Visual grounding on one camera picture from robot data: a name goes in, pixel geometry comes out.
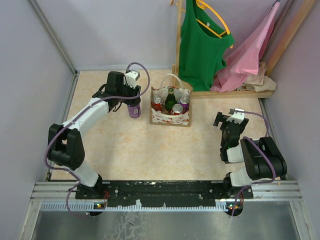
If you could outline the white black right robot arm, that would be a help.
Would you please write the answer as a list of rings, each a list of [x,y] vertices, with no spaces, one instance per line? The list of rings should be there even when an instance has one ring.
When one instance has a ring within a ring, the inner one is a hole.
[[[227,173],[223,179],[224,188],[231,198],[240,198],[245,189],[252,185],[271,183],[276,178],[285,177],[288,171],[283,155],[269,136],[270,124],[266,118],[263,119],[265,136],[258,140],[241,136],[249,123],[245,114],[264,118],[261,114],[235,108],[230,110],[229,115],[218,112],[213,122],[215,127],[221,124],[221,160],[225,164],[244,164],[242,168]]]

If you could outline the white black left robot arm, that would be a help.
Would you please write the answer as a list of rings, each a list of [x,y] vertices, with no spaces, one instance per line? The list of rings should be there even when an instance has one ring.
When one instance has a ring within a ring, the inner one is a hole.
[[[122,104],[130,108],[140,104],[141,87],[136,83],[139,78],[140,73],[136,70],[109,72],[106,83],[81,111],[64,123],[49,128],[47,159],[73,175],[89,194],[101,195],[103,180],[85,160],[82,137],[100,118],[110,111],[117,111]]]

